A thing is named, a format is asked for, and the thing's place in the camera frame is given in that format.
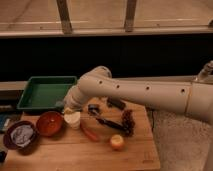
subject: wooden bowl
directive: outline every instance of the wooden bowl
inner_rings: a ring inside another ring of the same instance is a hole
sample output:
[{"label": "wooden bowl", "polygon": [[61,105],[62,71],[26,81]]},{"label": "wooden bowl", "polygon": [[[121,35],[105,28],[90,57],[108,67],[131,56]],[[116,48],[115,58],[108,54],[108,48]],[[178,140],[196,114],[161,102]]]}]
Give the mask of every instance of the wooden bowl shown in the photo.
[{"label": "wooden bowl", "polygon": [[[28,130],[30,129],[30,132],[31,132],[30,136],[29,136],[29,134],[28,134],[28,136],[26,135],[26,128]],[[3,143],[4,143],[5,147],[7,147],[10,150],[23,149],[23,148],[29,146],[35,140],[36,135],[37,135],[37,132],[36,132],[36,128],[33,125],[33,123],[31,123],[29,121],[19,121],[8,128],[8,130],[4,134]],[[23,143],[18,144],[18,143],[16,143],[16,139],[19,139],[19,140],[22,139],[24,141],[23,141]]]},{"label": "wooden bowl", "polygon": [[59,112],[44,112],[36,122],[36,129],[42,136],[50,137],[56,134],[62,126],[63,117]]}]

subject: floor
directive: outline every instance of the floor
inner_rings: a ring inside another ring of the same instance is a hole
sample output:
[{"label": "floor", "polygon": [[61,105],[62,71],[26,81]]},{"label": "floor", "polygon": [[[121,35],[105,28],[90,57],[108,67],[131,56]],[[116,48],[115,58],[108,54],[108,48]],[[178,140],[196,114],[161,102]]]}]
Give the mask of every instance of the floor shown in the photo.
[{"label": "floor", "polygon": [[[72,26],[122,28],[127,0],[67,0]],[[0,31],[61,29],[56,1],[0,1]],[[135,27],[199,26],[213,19],[212,0],[138,0]]]},{"label": "floor", "polygon": [[211,127],[165,111],[154,111],[154,138],[162,171],[202,171]]}]

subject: food item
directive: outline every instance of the food item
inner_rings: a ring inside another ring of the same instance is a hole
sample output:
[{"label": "food item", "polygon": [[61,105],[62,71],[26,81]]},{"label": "food item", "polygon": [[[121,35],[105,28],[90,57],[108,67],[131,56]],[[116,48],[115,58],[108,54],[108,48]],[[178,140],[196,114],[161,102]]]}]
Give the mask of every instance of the food item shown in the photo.
[{"label": "food item", "polygon": [[85,125],[85,123],[84,123],[83,121],[81,121],[81,123],[80,123],[80,128],[81,128],[81,130],[83,131],[83,133],[84,133],[91,141],[94,141],[94,142],[100,141],[99,136],[98,136],[96,133],[94,133],[93,131],[89,130],[89,129],[86,127],[86,125]]},{"label": "food item", "polygon": [[110,138],[110,145],[114,150],[122,150],[124,144],[124,138],[119,134],[115,134]]},{"label": "food item", "polygon": [[122,125],[125,129],[126,136],[133,136],[135,121],[132,116],[132,110],[125,110],[122,114]]},{"label": "food item", "polygon": [[73,129],[78,129],[80,126],[80,118],[81,113],[80,112],[74,112],[74,113],[65,113],[64,114],[64,120],[66,123],[70,125]]}]

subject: black wall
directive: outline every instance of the black wall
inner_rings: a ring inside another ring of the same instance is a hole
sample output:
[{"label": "black wall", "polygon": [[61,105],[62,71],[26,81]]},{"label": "black wall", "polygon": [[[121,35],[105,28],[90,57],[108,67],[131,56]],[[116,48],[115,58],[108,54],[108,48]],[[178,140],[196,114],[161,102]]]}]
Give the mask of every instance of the black wall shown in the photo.
[{"label": "black wall", "polygon": [[194,75],[213,60],[213,34],[0,39],[0,81],[80,76],[105,65],[114,77]]}]

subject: orange bowl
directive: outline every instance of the orange bowl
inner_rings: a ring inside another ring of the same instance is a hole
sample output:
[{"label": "orange bowl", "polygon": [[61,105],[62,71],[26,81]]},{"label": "orange bowl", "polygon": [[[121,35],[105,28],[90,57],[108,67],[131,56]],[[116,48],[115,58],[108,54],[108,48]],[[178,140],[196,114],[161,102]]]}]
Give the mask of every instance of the orange bowl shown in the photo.
[{"label": "orange bowl", "polygon": [[62,126],[63,118],[59,112],[44,112],[36,122],[36,129],[42,136],[53,136]]}]

